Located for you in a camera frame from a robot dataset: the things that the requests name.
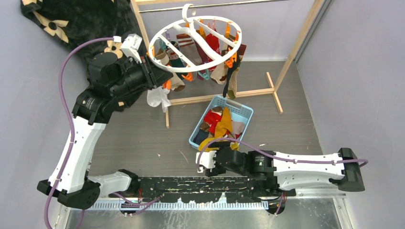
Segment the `orange hanger clip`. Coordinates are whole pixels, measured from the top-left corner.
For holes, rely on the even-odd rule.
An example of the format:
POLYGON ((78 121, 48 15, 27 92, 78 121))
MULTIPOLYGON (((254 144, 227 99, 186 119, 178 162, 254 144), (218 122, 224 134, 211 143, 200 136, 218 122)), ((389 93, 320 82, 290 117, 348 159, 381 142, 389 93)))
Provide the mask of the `orange hanger clip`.
POLYGON ((167 81, 163 84, 162 88, 163 88, 163 89, 166 89, 166 90, 171 90, 171 80, 167 80, 167 81))

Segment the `mustard yellow sock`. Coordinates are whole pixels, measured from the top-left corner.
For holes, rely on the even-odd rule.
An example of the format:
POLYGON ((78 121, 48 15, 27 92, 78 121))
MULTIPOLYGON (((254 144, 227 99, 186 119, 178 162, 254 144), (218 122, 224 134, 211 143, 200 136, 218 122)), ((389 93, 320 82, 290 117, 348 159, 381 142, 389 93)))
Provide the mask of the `mustard yellow sock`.
MULTIPOLYGON (((203 148, 210 143, 211 141, 215 140, 214 137, 209 137, 203 140, 200 145, 198 146, 198 152, 201 152, 203 148)), ((216 142, 211 143, 206 149, 205 152, 216 151, 221 148, 230 147, 232 150, 239 150, 239 143, 235 142, 233 138, 224 138, 223 140, 219 140, 216 142)))

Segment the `white round clip hanger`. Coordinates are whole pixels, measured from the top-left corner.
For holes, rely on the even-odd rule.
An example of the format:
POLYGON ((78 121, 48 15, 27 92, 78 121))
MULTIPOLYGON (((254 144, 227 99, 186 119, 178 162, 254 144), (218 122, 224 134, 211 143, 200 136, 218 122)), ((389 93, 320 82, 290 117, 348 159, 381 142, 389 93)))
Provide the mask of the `white round clip hanger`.
POLYGON ((224 63, 227 67, 231 68, 233 67, 234 64, 236 64, 238 60, 238 54, 237 51, 240 49, 240 46, 242 45, 242 30, 240 26, 224 17, 219 17, 219 16, 196 16, 195 13, 193 12, 191 16, 188 15, 189 9, 193 6, 193 4, 185 4, 181 8, 181 16, 182 19, 175 21, 164 28, 162 28, 160 31, 158 31, 154 37, 151 39, 149 42, 149 45, 147 46, 147 51, 149 54, 149 57, 151 58, 152 62, 159 68, 170 71, 170 72, 175 72, 175 73, 191 73, 191 72, 198 72, 201 70, 206 70, 211 67, 218 66, 222 63, 224 63), (213 22, 218 22, 222 21, 226 24, 225 28, 225 34, 229 35, 231 30, 234 29, 236 31, 236 35, 234 39, 229 39, 226 37, 226 35, 220 34, 216 30, 212 29, 209 27, 207 24, 204 22, 206 20, 213 21, 213 22), (222 41, 227 45, 228 52, 225 55, 220 55, 218 54, 214 49, 210 47, 210 45, 207 43, 207 41, 201 36, 197 30, 195 29, 194 26, 197 26, 199 28, 202 28, 203 30, 206 30, 210 34, 212 34, 214 37, 218 38, 218 40, 222 41), (196 65, 194 64, 186 54, 182 53, 179 49, 175 48, 174 45, 164 36, 164 33, 167 32, 170 29, 176 30, 180 34, 186 34, 190 36, 191 40, 196 42, 200 48, 203 50, 203 52, 211 59, 208 63, 204 64, 199 64, 196 65), (159 61, 155 55, 155 42, 161 41, 163 44, 165 44, 169 49, 174 51, 178 57, 186 63, 185 67, 171 67, 167 66, 165 64, 162 64, 161 61, 159 61))

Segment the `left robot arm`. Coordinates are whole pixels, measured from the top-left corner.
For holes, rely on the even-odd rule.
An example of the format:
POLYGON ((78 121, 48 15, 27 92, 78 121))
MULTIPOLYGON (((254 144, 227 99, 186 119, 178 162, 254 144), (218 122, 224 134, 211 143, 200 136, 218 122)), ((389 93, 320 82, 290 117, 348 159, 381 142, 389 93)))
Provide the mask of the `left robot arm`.
POLYGON ((139 193, 135 173, 120 169, 109 175, 90 176, 90 162, 112 114, 131 107, 144 91, 162 87, 172 77, 147 56, 137 63, 132 57, 119 60, 111 52, 97 54, 88 72, 89 86, 78 95, 71 111, 74 130, 52 175, 37 185, 41 193, 77 209, 88 209, 99 197, 113 193, 128 197, 139 193))

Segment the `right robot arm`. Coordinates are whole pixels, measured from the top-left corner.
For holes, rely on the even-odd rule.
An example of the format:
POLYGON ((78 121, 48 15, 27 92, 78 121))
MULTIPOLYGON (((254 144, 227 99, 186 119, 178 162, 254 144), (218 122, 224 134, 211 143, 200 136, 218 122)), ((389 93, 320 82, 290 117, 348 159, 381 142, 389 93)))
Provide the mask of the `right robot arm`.
POLYGON ((197 152, 195 163, 198 172, 207 177, 231 171, 263 180, 271 196, 296 188, 329 185, 336 185, 340 191, 365 191, 359 160, 350 148, 328 155, 291 155, 268 150, 243 153, 222 147, 197 152))

